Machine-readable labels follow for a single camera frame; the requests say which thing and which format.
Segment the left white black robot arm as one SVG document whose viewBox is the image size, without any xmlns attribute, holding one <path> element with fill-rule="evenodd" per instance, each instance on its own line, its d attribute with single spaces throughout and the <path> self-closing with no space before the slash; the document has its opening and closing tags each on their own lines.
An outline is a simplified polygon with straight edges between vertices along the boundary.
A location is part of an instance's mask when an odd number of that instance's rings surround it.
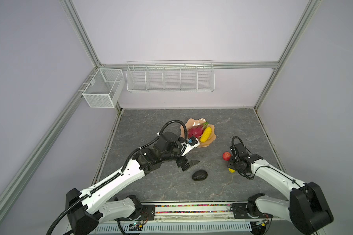
<svg viewBox="0 0 353 235">
<path fill-rule="evenodd" d="M 111 203 L 109 200 L 131 183 L 159 169 L 164 162 L 174 161 L 183 171 L 188 170 L 198 161 L 187 160 L 186 154 L 199 145 L 199 139 L 188 135 L 182 121 L 168 121 L 155 139 L 133 150 L 120 169 L 86 189 L 70 190 L 66 194 L 65 210 L 51 224 L 47 234 L 52 234 L 65 216 L 71 226 L 69 235 L 88 235 L 108 220 L 137 219 L 142 204 L 135 195 Z"/>
</svg>

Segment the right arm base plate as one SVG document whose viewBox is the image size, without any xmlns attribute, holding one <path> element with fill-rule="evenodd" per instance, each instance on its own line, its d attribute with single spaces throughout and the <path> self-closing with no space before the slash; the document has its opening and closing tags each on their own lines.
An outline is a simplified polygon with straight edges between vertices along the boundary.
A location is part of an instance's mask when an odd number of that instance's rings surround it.
<svg viewBox="0 0 353 235">
<path fill-rule="evenodd" d="M 271 214 L 265 214 L 258 210 L 253 204 L 248 205 L 247 202 L 232 203 L 230 211 L 233 213 L 235 219 L 271 219 L 274 216 Z"/>
</svg>

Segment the pink dragon fruit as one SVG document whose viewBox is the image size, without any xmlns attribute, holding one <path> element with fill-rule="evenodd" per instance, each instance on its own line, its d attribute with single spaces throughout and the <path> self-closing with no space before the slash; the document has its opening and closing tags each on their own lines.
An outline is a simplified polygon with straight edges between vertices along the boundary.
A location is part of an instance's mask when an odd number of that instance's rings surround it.
<svg viewBox="0 0 353 235">
<path fill-rule="evenodd" d="M 191 127 L 187 134 L 188 134 L 188 138 L 191 138 L 192 136 L 196 137 L 196 138 L 200 138 L 204 132 L 204 130 L 208 127 L 209 123 L 205 122 L 202 125 L 197 125 L 197 126 L 193 126 Z"/>
</svg>

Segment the red apple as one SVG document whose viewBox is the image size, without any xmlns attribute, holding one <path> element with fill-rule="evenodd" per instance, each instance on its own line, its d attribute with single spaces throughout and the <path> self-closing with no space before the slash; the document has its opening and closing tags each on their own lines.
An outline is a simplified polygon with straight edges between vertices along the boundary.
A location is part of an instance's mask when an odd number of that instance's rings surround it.
<svg viewBox="0 0 353 235">
<path fill-rule="evenodd" d="M 224 152 L 222 154 L 222 159 L 225 160 L 225 161 L 229 161 L 231 158 L 231 154 L 229 152 Z"/>
</svg>

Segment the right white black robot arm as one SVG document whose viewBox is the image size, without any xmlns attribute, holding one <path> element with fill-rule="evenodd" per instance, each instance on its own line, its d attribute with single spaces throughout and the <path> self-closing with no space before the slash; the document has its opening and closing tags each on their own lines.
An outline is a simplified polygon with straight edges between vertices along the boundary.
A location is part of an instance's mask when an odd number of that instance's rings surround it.
<svg viewBox="0 0 353 235">
<path fill-rule="evenodd" d="M 333 223 L 330 210 L 321 187 L 306 183 L 272 166 L 263 157 L 251 153 L 238 136 L 231 139 L 232 156 L 228 169 L 236 171 L 248 180 L 259 177 L 277 189 L 285 200 L 257 193 L 247 199 L 245 211 L 251 218 L 272 215 L 291 222 L 304 235 L 312 235 Z"/>
</svg>

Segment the dark avocado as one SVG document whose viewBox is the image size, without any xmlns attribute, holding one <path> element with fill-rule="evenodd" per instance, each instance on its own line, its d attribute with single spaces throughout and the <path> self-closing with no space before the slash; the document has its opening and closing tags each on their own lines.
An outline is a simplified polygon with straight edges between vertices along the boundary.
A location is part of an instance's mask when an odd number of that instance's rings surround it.
<svg viewBox="0 0 353 235">
<path fill-rule="evenodd" d="M 203 181 L 208 177 L 208 172 L 205 170 L 198 170 L 192 175 L 193 181 Z"/>
</svg>

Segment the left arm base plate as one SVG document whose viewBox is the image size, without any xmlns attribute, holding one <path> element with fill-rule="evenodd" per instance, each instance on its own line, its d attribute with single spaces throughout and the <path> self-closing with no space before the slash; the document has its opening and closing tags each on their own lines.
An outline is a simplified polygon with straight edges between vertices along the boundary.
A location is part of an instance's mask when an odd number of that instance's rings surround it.
<svg viewBox="0 0 353 235">
<path fill-rule="evenodd" d="M 155 219 L 156 206 L 154 204 L 143 204 L 142 208 L 135 209 L 135 212 L 126 218 L 120 218 L 121 221 L 152 221 Z"/>
</svg>

